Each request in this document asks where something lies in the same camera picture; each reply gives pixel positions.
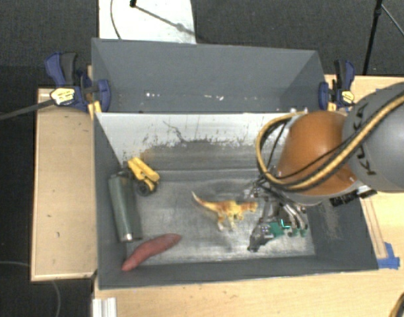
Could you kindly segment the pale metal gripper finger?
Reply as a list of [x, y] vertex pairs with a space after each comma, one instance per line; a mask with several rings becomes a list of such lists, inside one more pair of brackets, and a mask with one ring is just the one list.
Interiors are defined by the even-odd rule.
[[250, 243], [247, 247], [249, 252], [258, 252], [261, 246], [266, 245], [271, 240], [265, 236], [250, 236]]
[[271, 240], [272, 234], [270, 231], [270, 225], [257, 224], [253, 230], [253, 238], [255, 240]]

